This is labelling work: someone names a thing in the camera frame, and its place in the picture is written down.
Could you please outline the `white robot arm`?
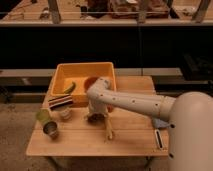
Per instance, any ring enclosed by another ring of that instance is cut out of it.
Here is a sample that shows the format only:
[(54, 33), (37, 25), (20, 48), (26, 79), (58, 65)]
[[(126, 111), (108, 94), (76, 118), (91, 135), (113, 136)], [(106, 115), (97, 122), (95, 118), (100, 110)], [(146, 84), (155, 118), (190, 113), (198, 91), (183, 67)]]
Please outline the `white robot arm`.
[(89, 113), (107, 105), (159, 118), (169, 123), (169, 171), (213, 171), (213, 97), (187, 92), (177, 98), (118, 92), (108, 78), (89, 78), (85, 92)]

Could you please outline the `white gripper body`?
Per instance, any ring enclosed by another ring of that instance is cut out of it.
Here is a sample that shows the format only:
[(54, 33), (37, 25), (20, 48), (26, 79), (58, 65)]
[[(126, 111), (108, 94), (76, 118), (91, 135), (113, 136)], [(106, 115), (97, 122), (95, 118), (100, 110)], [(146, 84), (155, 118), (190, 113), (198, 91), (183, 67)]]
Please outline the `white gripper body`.
[(104, 104), (98, 104), (98, 105), (89, 105), (89, 114), (87, 115), (87, 120), (90, 116), (94, 114), (102, 114), (104, 116), (104, 119), (108, 116), (108, 110), (107, 106)]

